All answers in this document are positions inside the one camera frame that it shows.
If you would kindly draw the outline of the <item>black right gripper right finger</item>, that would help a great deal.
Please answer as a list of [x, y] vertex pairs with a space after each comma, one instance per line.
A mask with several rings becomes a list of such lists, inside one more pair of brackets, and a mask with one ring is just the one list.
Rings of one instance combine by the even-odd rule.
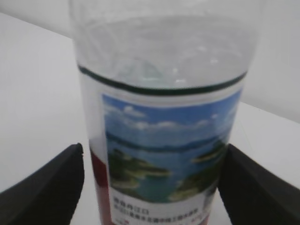
[[228, 145], [218, 190], [233, 225], [298, 225], [300, 190]]

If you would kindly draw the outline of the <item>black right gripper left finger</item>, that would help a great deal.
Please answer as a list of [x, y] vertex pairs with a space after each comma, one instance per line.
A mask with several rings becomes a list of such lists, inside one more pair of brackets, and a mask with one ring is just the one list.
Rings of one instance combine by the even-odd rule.
[[2, 225], [68, 225], [84, 184], [83, 147], [72, 144], [0, 194]]

